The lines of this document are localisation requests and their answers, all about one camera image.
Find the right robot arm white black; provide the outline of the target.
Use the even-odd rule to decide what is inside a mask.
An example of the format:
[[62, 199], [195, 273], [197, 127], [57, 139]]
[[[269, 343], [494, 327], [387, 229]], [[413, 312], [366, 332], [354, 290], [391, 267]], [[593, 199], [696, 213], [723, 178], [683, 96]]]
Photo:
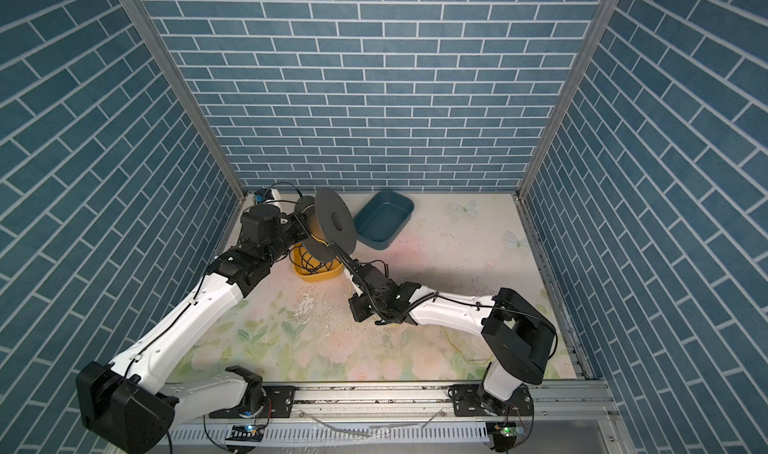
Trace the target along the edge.
[[557, 330], [517, 291], [466, 296], [414, 282], [398, 284], [387, 274], [371, 263], [355, 261], [345, 268], [355, 287], [348, 299], [354, 320], [376, 315], [379, 325], [436, 325], [482, 338], [493, 355], [476, 394], [485, 412], [508, 414], [521, 387], [543, 382], [557, 349]]

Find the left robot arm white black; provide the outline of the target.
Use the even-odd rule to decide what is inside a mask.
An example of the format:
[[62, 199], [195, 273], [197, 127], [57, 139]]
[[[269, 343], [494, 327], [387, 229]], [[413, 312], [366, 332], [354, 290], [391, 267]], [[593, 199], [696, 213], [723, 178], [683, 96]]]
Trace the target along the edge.
[[241, 216], [240, 236], [218, 255], [197, 286], [148, 333], [106, 364], [91, 362], [76, 377], [84, 427], [126, 453], [145, 453], [173, 427], [219, 410], [253, 418], [268, 404], [262, 377], [238, 365], [192, 383], [171, 383], [182, 357], [242, 301], [292, 246], [309, 234], [312, 196], [263, 202]]

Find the grey cable spool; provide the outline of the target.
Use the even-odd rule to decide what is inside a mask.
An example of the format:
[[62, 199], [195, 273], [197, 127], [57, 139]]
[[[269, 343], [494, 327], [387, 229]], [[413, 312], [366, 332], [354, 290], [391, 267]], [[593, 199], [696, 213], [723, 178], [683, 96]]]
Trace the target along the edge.
[[346, 202], [330, 188], [321, 188], [315, 195], [297, 200], [295, 214], [306, 217], [308, 236], [302, 241], [309, 254], [321, 263], [336, 258], [336, 248], [352, 254], [357, 245], [353, 216]]

